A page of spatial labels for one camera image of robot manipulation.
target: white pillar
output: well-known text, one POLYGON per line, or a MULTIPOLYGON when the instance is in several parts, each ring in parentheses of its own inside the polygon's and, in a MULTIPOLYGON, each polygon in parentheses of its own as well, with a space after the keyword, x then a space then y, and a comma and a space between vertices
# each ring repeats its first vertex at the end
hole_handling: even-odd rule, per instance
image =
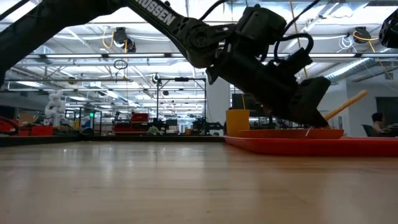
POLYGON ((220 122, 224 125, 226 121, 225 111, 231 107, 231 93, 229 83, 222 78, 217 78, 214 84, 207 84, 207 109, 206 117, 208 122, 220 122))

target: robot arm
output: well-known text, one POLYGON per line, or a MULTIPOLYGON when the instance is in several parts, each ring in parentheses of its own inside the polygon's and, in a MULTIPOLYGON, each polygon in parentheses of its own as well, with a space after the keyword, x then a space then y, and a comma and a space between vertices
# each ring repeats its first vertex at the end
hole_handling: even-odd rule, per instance
POLYGON ((207 68, 210 84, 218 77, 254 95, 272 114, 313 126, 327 126, 317 111, 330 82, 323 77, 298 84, 294 75, 312 63, 312 49, 300 49, 279 64, 263 65, 268 46, 284 37, 286 21, 259 5, 247 7, 237 24, 209 26, 183 17, 161 0, 43 0, 36 8, 0 33, 0 85, 5 71, 68 26, 92 21, 129 7, 161 33, 196 68, 207 68))

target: chair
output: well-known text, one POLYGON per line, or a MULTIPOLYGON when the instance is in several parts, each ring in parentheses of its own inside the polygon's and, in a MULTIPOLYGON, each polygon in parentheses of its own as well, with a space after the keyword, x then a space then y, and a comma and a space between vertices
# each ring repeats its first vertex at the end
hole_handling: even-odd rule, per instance
POLYGON ((366 132, 368 137, 385 137, 385 138, 394 138, 396 135, 394 133, 377 133, 373 130, 373 127, 370 125, 362 124, 363 129, 366 132))

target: white robot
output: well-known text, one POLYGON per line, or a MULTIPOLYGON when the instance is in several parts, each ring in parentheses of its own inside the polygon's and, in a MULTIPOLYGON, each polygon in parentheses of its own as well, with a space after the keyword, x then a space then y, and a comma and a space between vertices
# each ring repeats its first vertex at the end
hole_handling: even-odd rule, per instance
POLYGON ((61 117, 65 113, 65 102, 61 100, 62 90, 55 90, 49 95, 49 103, 45 107, 44 125, 59 126, 61 117))

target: yellow container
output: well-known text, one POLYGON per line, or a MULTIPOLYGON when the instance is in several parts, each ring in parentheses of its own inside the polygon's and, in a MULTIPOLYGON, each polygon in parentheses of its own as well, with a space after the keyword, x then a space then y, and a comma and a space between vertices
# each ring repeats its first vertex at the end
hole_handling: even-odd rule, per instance
POLYGON ((226 111, 226 131, 230 137, 237 137, 238 131, 250 130, 249 110, 228 110, 226 111))

